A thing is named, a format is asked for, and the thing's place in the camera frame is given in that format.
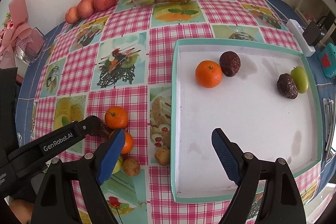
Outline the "person's hand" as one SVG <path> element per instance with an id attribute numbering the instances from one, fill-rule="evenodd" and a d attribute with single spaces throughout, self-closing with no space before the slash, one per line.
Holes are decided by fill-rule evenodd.
<path id="1" fill-rule="evenodd" d="M 30 223 L 34 204 L 24 200 L 12 200 L 10 209 L 21 223 Z"/>

